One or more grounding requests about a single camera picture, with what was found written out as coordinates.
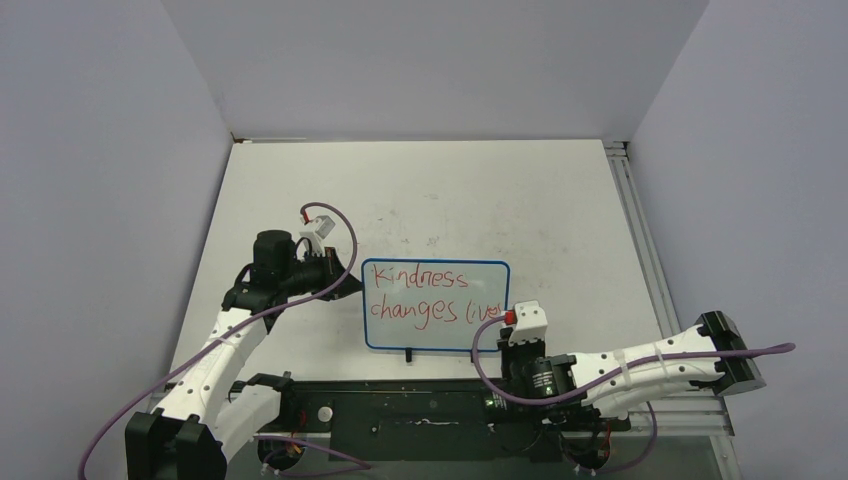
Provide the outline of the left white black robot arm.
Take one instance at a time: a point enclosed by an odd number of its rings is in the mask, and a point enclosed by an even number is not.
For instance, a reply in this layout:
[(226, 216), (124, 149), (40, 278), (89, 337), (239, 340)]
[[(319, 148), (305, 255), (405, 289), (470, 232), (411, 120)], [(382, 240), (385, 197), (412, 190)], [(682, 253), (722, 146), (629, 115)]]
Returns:
[(136, 413), (125, 428), (131, 479), (223, 479), (229, 461), (264, 425), (282, 431), (298, 416), (284, 394), (288, 377), (255, 378), (247, 393), (227, 397), (248, 358), (295, 297), (332, 301), (361, 291), (362, 284), (324, 241), (332, 221), (305, 224), (300, 242), (282, 230), (262, 231), (253, 260), (225, 294), (221, 311), (198, 359), (149, 413)]

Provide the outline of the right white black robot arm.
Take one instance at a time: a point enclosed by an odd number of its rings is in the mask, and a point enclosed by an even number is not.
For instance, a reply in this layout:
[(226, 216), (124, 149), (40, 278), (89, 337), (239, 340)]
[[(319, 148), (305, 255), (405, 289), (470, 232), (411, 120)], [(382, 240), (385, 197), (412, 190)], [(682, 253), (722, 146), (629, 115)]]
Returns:
[(674, 336), (624, 349), (548, 357), (543, 340), (534, 338), (500, 340), (499, 350), (504, 384), (479, 375), (497, 398), (550, 418), (567, 416), (579, 428), (690, 389), (728, 396), (766, 385), (755, 363), (765, 352), (748, 348), (722, 311), (701, 314)]

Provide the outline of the blue framed whiteboard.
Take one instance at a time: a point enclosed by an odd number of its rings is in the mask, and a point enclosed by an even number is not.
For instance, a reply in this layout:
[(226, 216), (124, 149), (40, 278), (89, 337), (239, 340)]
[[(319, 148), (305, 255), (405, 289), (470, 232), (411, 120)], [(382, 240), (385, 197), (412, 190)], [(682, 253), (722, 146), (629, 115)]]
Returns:
[(374, 350), (463, 352), (509, 306), (501, 260), (368, 258), (361, 265), (365, 344)]

